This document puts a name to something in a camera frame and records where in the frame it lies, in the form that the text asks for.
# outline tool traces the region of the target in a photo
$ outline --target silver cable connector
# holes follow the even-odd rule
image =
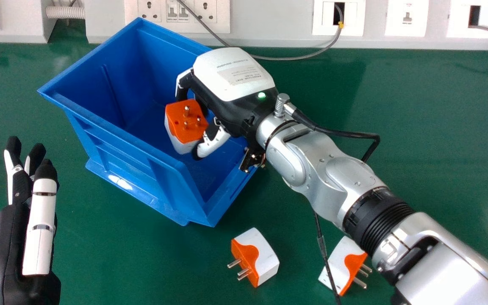
[[[276,98],[276,106],[274,106],[274,116],[277,118],[283,117],[285,109],[283,106],[289,102],[289,95],[286,93],[280,93]]]

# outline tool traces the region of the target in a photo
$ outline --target silver robotic arm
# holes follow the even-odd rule
[[[267,160],[314,211],[349,235],[392,285],[393,305],[488,305],[488,261],[427,214],[415,212],[363,161],[346,155],[280,93],[268,72],[239,48],[200,55],[179,75],[176,99],[197,101],[220,128],[245,137],[241,170]],[[206,147],[215,136],[205,133]],[[370,134],[351,137],[374,139]],[[367,151],[363,160],[371,154]],[[196,147],[208,158],[211,150]]]
[[[372,169],[293,120],[285,95],[257,141],[285,183],[349,234],[396,288],[394,305],[488,304],[488,261],[430,216],[414,212]]]

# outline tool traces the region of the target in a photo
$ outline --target blue plastic bin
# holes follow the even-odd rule
[[[136,19],[39,89],[65,111],[87,169],[181,225],[215,226],[255,172],[238,169],[244,139],[195,161],[165,131],[177,75],[209,50]]]

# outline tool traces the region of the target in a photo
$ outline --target orange and white plug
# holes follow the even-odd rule
[[[165,106],[165,129],[178,154],[187,154],[203,137],[207,122],[195,99]]]
[[[280,261],[271,245],[256,228],[251,228],[233,238],[231,253],[235,260],[228,264],[227,268],[240,265],[242,270],[237,273],[237,279],[248,278],[255,288],[272,278],[280,266]]]
[[[366,283],[357,278],[357,273],[364,277],[368,277],[372,273],[372,269],[364,264],[365,260],[366,253],[349,237],[344,236],[336,245],[327,261],[331,268],[336,291],[341,297],[352,283],[356,283],[366,289]],[[325,267],[323,267],[318,280],[329,289],[332,289]]]

